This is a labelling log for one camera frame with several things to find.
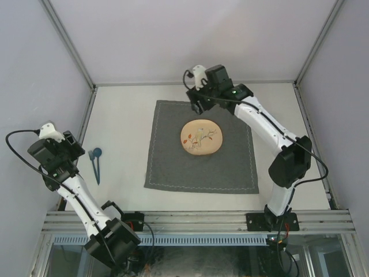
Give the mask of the beige bird pattern plate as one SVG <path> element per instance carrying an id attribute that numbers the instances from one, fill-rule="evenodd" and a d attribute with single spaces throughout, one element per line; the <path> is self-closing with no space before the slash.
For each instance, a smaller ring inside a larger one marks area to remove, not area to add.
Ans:
<path id="1" fill-rule="evenodd" d="M 210 155 L 221 148 L 223 133 L 215 122 L 208 119 L 196 119 L 184 125 L 180 139 L 183 149 L 189 154 Z"/>

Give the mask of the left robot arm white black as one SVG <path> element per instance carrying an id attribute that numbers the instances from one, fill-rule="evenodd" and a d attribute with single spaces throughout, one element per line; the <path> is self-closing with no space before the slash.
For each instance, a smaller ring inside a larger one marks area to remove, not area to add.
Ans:
<path id="1" fill-rule="evenodd" d="M 141 241 L 126 224 L 123 213 L 107 215 L 91 195 L 74 164 L 85 150 L 70 131 L 60 133 L 51 124 L 36 134 L 39 139 L 28 153 L 39 162 L 46 187 L 62 196 L 83 223 L 88 237 L 86 251 L 110 268 L 121 267 Z"/>

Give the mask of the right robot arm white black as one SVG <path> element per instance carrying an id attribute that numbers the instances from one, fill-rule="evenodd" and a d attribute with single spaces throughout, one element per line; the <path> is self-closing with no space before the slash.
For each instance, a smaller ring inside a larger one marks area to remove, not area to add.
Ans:
<path id="1" fill-rule="evenodd" d="M 291 210 L 296 186 L 311 167 L 311 140 L 307 136 L 298 137 L 283 127 L 246 85 L 233 84 L 223 65 L 209 69 L 195 65 L 184 71 L 183 78 L 194 80 L 186 94 L 197 114 L 218 105 L 243 121 L 270 148 L 274 161 L 268 174 L 273 187 L 260 224 L 267 231 L 280 229 Z"/>

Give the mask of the grey cloth placemat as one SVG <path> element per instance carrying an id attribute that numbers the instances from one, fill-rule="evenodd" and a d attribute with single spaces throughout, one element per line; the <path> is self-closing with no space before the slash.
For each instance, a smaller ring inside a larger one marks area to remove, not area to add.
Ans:
<path id="1" fill-rule="evenodd" d="M 202 155 L 195 131 L 185 124 L 207 119 L 201 144 L 223 142 L 212 154 Z M 253 136 L 249 126 L 218 106 L 201 115 L 189 102 L 156 103 L 149 144 L 145 188 L 172 192 L 257 194 L 259 192 Z"/>

